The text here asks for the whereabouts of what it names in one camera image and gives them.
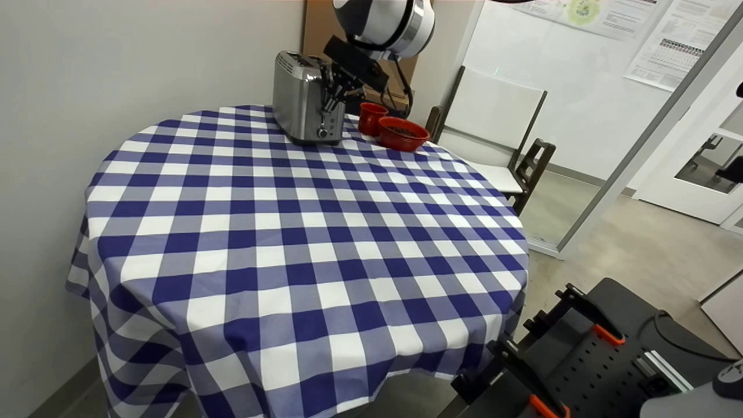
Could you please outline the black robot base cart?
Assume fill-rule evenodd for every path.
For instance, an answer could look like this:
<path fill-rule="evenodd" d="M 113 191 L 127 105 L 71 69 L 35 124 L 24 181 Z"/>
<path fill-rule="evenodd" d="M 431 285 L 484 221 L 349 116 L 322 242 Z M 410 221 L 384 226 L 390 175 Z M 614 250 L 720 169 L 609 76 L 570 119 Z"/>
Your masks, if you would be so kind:
<path fill-rule="evenodd" d="M 540 336 L 488 343 L 488 362 L 453 387 L 458 418 L 743 418 L 740 361 L 667 311 L 601 278 L 585 293 L 628 336 L 616 349 L 567 311 Z"/>

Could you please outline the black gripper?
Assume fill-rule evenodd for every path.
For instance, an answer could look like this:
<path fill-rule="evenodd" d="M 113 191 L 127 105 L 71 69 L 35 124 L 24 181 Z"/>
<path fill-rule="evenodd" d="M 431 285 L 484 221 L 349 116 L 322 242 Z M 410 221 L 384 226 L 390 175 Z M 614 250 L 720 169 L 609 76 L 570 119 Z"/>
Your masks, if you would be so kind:
<path fill-rule="evenodd" d="M 387 85 L 387 74 L 380 69 L 376 60 L 372 60 L 365 52 L 345 45 L 340 38 L 329 38 L 322 54 L 356 82 L 372 85 L 373 90 L 384 90 Z M 322 108 L 326 116 L 332 116 L 341 105 L 349 113 L 361 113 L 361 105 L 365 102 L 363 85 L 344 89 L 341 74 L 336 69 L 328 69 L 322 74 Z"/>

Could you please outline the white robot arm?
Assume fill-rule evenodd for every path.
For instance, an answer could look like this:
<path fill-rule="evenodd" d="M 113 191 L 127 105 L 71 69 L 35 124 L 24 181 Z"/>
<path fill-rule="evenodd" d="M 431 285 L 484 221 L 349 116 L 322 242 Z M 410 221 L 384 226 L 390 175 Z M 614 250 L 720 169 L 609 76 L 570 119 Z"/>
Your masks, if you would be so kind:
<path fill-rule="evenodd" d="M 344 102 L 363 85 L 385 97 L 387 74 L 380 60 L 392 60 L 399 73 L 399 60 L 422 54 L 436 26 L 430 0 L 332 0 L 332 9 L 344 38 L 332 34 L 322 49 L 329 58 L 322 73 L 326 105 Z M 413 90 L 402 73 L 399 82 L 406 105 L 392 113 L 409 116 Z"/>

